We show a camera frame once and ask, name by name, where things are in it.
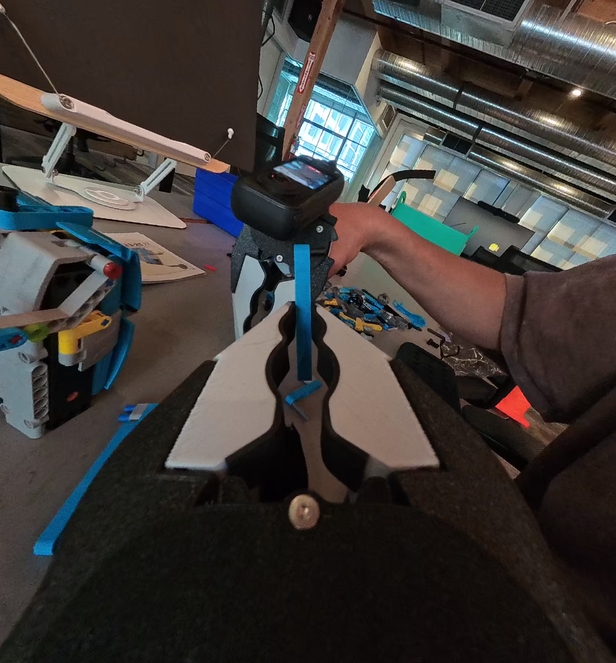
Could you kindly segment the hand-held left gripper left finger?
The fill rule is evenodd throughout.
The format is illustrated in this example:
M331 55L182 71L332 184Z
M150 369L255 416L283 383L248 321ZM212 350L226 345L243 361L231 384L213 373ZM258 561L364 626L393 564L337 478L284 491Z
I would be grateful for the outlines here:
M166 469L225 471L235 453L270 432L294 336L295 305L286 303L215 357Z

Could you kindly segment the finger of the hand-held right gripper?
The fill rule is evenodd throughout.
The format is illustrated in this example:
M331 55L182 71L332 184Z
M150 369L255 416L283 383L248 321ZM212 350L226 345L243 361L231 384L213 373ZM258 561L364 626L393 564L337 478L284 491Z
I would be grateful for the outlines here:
M264 265L251 256L245 256L232 294L235 339L246 334L259 308L259 296L266 281Z
M266 276L259 294L259 323L288 302L295 301L295 279L287 275Z

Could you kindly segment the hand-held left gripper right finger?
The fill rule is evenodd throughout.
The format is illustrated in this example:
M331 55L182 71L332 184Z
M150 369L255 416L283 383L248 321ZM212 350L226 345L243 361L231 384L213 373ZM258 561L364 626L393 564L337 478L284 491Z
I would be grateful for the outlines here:
M328 384L324 413L337 440L384 469L438 468L390 356L329 312L316 310L313 321Z

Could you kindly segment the blue perforated beam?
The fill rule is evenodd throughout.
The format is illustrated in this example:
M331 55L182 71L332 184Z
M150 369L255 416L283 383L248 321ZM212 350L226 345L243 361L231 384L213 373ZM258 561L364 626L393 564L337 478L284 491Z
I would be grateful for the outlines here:
M295 244L294 246L294 275L297 379L310 383L312 381L312 299L309 244Z
M298 404L299 401L302 401L304 398L312 395L322 387L322 382L319 379L314 379L309 383L305 383L303 386L295 389L294 391L287 394L285 397L285 402L294 407L295 404Z
M103 469L107 460L112 457L112 454L122 441L138 426L139 422L144 420L159 403L149 403L145 416L137 422L120 423L116 433L111 440L107 443L104 450L98 455L95 462L90 466L88 471L82 477L81 481L76 485L67 500L64 501L61 508L56 512L55 516L48 522L45 529L41 532L38 539L32 547L32 554L36 557L51 557L55 551L55 545L62 535L66 525L75 513L80 501L89 489L89 486L97 477L98 473Z

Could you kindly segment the person's right forearm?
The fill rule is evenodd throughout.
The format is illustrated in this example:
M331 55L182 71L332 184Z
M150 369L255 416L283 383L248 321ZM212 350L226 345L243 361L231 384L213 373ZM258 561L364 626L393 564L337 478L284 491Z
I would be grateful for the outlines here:
M440 325L501 350L505 275L449 253L379 208L362 249Z

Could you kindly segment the grey desk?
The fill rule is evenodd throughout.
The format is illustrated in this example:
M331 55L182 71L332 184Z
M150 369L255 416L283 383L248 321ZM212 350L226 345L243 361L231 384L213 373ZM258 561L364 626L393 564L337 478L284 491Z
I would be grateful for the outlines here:
M175 516L185 506L191 485L163 479L156 469L144 470L141 480L124 461L140 460L139 448L151 452L171 424L182 424L188 397L195 397L197 367L212 359L234 340L229 301L229 259L234 242L212 225L191 225L184 231L150 230L150 236L189 259L214 261L218 273L180 281L174 285L145 286L136 321L135 339L122 376L108 394L101 395L85 413L41 438L30 439L4 422L0 413L0 647L9 642L16 625L30 626L31 643L22 644L22 655L40 662L76 662L61 647L59 653L38 656L37 631L53 641L68 636L67 617L39 615L38 601L57 590L58 611L69 604L76 588L114 555L106 566L106 580L123 588L121 577L138 575L141 554L155 551L163 558L179 553L176 543L189 535L175 536L161 551L156 536L161 520ZM32 546L88 467L115 434L115 416L125 402L169 400L159 415L152 415L132 433L105 465L57 542L54 556L36 556Z

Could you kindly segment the person's right hand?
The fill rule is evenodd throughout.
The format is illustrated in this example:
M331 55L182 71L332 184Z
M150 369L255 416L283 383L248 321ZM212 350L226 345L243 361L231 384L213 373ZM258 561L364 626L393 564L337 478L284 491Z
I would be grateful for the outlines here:
M329 277L336 276L360 253L375 258L394 250L395 220L381 208L361 202L334 203L329 212L337 219L337 240L329 250L333 261Z

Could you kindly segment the blue plastic bin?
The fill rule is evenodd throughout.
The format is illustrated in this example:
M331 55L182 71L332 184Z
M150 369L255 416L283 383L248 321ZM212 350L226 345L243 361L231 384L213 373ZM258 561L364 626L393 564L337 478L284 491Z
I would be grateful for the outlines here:
M231 211L231 191L236 180L237 176L228 172L196 169L193 201L197 215L233 237L238 237L244 226Z

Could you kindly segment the pile of small building bricks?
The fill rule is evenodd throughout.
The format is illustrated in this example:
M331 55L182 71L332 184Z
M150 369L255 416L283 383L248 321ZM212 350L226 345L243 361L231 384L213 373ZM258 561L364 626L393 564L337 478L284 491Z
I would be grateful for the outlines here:
M333 285L326 288L316 302L368 340L381 332L427 330L424 316L398 300L391 300L386 293L375 296L364 288Z

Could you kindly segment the open instruction booklet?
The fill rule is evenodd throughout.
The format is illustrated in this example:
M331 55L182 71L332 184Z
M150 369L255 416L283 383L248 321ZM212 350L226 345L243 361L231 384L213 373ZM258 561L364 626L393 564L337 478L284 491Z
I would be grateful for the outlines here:
M201 277L205 271L165 249L142 233L105 233L138 254L143 285L170 283Z

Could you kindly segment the clear plastic bag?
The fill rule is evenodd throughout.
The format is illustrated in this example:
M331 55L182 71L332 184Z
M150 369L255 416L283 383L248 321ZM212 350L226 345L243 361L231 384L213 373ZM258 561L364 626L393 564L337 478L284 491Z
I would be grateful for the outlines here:
M509 369L500 352L482 349L453 338L444 331L427 327L430 344L438 350L441 360L450 366L457 377L501 378L509 377Z

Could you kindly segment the white stand with rod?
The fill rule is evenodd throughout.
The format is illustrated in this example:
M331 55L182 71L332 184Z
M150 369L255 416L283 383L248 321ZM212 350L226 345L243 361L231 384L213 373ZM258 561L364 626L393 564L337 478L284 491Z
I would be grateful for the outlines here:
M192 164L198 169L219 174L229 169L228 164L204 150L133 125L70 95L43 92L0 74L0 96L10 104L60 123L58 132L41 161L42 186L71 191L73 195L114 210L134 210L136 205L144 203L146 196L160 185L166 176L174 174L177 162ZM163 156L164 160L133 189L131 199L124 198L122 194L104 185L96 189L93 180L64 186L60 184L56 165L78 129L144 150L146 153L158 154Z

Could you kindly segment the white round dish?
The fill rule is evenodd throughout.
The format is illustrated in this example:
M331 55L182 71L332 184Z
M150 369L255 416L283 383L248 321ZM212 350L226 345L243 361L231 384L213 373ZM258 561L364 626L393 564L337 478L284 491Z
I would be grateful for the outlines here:
M121 195L115 193L111 189L99 189L87 187L80 195L87 200L95 202L99 205L115 209L115 210L134 210L135 203L127 198L122 198Z

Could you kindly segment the teal tote bag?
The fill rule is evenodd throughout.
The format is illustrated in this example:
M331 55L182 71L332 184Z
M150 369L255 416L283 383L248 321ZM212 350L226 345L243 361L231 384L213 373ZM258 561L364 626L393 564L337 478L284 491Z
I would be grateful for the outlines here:
M461 256L467 242L479 229L479 226L476 226L465 235L406 205L405 200L406 192L402 191L392 208L391 215L420 237L456 256Z

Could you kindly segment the dark brown board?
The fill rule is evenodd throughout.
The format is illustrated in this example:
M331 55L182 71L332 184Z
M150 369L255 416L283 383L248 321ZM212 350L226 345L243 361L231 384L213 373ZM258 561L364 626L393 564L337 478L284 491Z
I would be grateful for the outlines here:
M0 74L253 169L262 1L1 5Z

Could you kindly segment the blue yellow toy vehicle model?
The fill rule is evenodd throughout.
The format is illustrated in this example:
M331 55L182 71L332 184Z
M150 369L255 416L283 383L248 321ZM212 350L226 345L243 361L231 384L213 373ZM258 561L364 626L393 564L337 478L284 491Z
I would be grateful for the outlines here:
M30 439L88 410L123 368L141 307L134 250L82 206L0 185L0 411Z

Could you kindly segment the grey monitor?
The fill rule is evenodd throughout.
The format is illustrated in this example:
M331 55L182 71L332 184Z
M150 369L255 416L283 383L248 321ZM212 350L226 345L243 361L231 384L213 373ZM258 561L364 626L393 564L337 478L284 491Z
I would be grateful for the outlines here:
M462 255L467 257L479 248L498 254L511 246L522 249L535 235L534 230L463 197L454 204L443 223L468 236L462 250Z

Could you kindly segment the thin wooden board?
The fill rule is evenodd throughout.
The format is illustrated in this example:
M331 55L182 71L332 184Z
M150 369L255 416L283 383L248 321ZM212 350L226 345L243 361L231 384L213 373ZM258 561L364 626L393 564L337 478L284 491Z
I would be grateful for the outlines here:
M102 137L143 149L147 152L193 165L209 172L222 173L229 164L199 148L157 135L145 128L132 125L90 104L66 97L69 107L64 107L56 94L42 92L20 81L0 74L0 96L8 102L30 112L44 115L62 123L87 130Z

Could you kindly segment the wooden post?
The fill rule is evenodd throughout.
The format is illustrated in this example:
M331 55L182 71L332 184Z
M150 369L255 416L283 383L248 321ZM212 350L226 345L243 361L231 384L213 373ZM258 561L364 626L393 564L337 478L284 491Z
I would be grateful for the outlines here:
M285 118L285 136L282 160L287 161L288 147L298 135L311 100L315 82L320 73L337 21L342 14L345 1L323 1L312 39L307 48L301 72L298 76L293 98Z

